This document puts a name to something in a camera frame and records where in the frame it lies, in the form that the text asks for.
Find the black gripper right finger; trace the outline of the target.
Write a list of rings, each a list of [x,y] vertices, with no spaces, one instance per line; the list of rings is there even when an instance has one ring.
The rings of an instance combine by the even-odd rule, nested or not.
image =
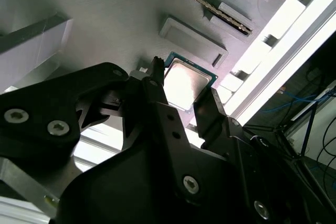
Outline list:
[[[303,161],[261,136],[248,138],[217,91],[194,103],[202,149],[219,158],[210,168],[214,223],[330,223],[331,203]]]

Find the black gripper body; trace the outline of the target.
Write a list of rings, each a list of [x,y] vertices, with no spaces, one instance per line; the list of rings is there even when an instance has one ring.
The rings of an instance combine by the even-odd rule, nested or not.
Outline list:
[[[251,223],[232,167],[199,148],[192,154],[202,178],[199,205],[174,192],[161,158],[143,143],[72,181],[60,199],[57,223]]]

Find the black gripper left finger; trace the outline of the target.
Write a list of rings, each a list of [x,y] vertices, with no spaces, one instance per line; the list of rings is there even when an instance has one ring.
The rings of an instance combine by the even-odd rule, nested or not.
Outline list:
[[[64,191],[83,174],[72,157],[81,133],[114,115],[123,120],[121,152],[148,144],[174,192],[199,205],[200,170],[163,83],[164,61],[155,57],[141,79],[105,62],[2,94],[1,195],[59,206]]]

